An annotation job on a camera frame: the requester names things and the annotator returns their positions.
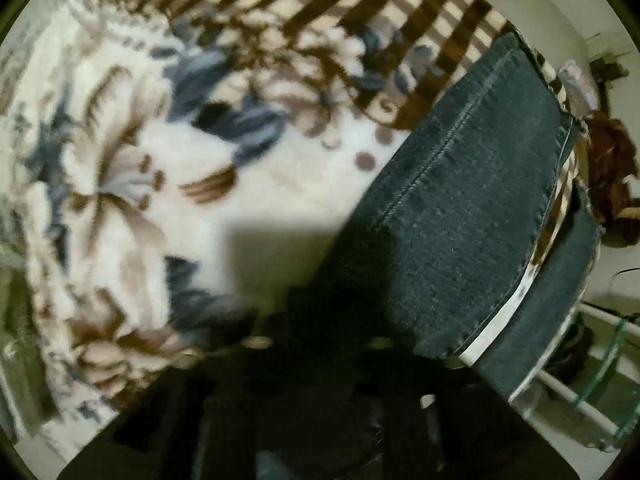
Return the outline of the floral and checked fleece blanket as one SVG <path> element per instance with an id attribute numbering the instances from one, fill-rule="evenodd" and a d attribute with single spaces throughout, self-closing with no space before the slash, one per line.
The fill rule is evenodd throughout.
<path id="1" fill-rule="evenodd" d="M 55 413 L 103 427 L 168 368 L 322 350 L 349 215 L 510 32 L 487 0 L 25 10 L 1 48 L 1 241 Z"/>

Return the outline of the dark blue denim jeans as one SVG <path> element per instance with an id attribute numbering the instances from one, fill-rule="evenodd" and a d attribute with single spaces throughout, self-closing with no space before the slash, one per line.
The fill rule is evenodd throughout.
<path id="1" fill-rule="evenodd" d="M 596 256 L 574 174 L 582 123 L 514 32 L 446 93 L 374 179 L 322 264 L 320 347 L 382 337 L 474 368 L 515 399 L 544 365 Z"/>

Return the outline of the dark red crumpled cloth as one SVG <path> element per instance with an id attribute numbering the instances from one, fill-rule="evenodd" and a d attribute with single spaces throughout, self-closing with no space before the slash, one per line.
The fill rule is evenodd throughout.
<path id="1" fill-rule="evenodd" d="M 639 219 L 639 199 L 631 180 L 639 180 L 637 149 L 624 124 L 597 110 L 586 119 L 589 133 L 588 190 L 597 222 L 608 229 L 618 220 Z"/>

